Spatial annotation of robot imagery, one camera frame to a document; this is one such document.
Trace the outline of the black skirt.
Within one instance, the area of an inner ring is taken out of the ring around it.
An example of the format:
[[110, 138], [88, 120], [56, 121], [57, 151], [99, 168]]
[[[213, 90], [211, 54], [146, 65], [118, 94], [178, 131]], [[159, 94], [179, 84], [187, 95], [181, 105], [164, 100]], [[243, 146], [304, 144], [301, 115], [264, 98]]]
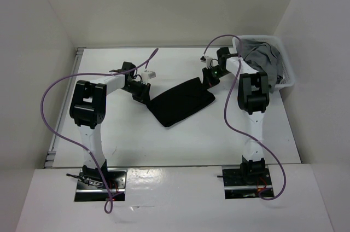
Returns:
[[162, 126], [171, 127], [206, 108], [214, 100], [215, 96], [202, 86], [197, 77], [161, 93], [147, 103], [147, 108]]

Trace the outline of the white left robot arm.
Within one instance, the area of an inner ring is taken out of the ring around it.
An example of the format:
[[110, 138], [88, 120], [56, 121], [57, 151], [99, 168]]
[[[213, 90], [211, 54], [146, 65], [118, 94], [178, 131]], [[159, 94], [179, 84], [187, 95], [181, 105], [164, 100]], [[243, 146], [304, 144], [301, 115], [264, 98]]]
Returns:
[[135, 72], [136, 66], [124, 62], [116, 75], [104, 76], [92, 81], [76, 82], [69, 115], [80, 132], [84, 150], [84, 164], [80, 179], [90, 181], [96, 188], [107, 185], [110, 174], [107, 159], [103, 154], [101, 124], [106, 116], [107, 96], [116, 90], [123, 90], [142, 104], [150, 101], [149, 80], [156, 77], [154, 71]]

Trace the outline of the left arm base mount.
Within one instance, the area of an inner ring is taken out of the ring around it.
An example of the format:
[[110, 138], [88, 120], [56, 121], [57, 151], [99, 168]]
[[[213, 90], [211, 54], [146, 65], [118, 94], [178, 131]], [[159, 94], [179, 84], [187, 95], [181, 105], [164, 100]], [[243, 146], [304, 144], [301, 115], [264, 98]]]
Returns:
[[[108, 201], [109, 195], [102, 181], [83, 177], [82, 170], [78, 175], [67, 173], [66, 176], [77, 180], [75, 202]], [[125, 201], [126, 177], [126, 169], [108, 169], [106, 182], [113, 201]]]

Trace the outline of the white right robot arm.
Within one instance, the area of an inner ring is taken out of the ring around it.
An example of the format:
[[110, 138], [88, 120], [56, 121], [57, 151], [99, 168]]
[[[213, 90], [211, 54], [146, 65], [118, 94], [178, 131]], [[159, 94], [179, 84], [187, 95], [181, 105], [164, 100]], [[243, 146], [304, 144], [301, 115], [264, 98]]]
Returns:
[[260, 143], [263, 137], [264, 115], [270, 102], [267, 73], [255, 70], [237, 53], [230, 53], [228, 47], [217, 50], [217, 65], [212, 64], [214, 59], [209, 56], [202, 56], [200, 60], [206, 65], [202, 69], [202, 84], [205, 89], [218, 85], [220, 78], [229, 73], [236, 75], [238, 106], [243, 111], [249, 127], [238, 176], [243, 183], [251, 185], [263, 176], [266, 169]]

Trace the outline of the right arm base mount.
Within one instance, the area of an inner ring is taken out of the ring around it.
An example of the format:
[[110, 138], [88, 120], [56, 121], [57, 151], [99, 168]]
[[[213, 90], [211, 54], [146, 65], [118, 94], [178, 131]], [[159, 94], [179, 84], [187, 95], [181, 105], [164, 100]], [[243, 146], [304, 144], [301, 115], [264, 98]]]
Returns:
[[249, 199], [274, 197], [269, 169], [262, 174], [244, 177], [238, 167], [223, 167], [217, 177], [223, 181], [226, 199]]

